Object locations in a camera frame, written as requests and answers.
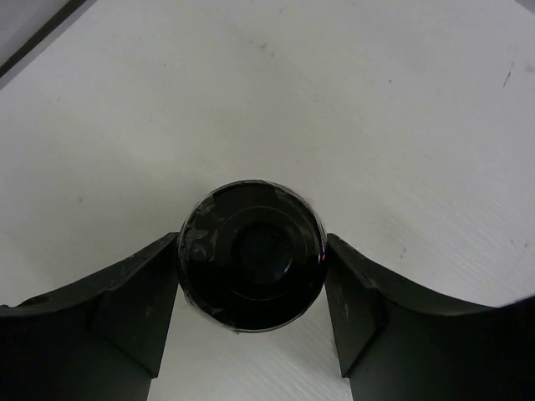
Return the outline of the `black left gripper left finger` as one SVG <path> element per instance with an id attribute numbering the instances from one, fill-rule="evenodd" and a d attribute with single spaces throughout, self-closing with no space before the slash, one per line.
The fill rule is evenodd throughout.
<path id="1" fill-rule="evenodd" d="M 146 400 L 178 291 L 177 233 L 1 307 L 3 400 Z"/>

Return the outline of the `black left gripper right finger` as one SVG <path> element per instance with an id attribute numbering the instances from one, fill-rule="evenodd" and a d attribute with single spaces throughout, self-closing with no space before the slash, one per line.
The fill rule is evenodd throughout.
<path id="1" fill-rule="evenodd" d="M 356 400 L 531 400 L 534 300 L 488 307 L 431 290 L 336 235 L 325 289 Z"/>

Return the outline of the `black knob cap grinder bottle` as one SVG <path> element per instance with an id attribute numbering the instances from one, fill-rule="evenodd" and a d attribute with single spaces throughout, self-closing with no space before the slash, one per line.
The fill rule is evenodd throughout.
<path id="1" fill-rule="evenodd" d="M 301 317 L 327 274 L 327 234 L 296 191 L 239 180 L 200 200 L 177 239 L 184 298 L 233 332 L 269 332 Z"/>

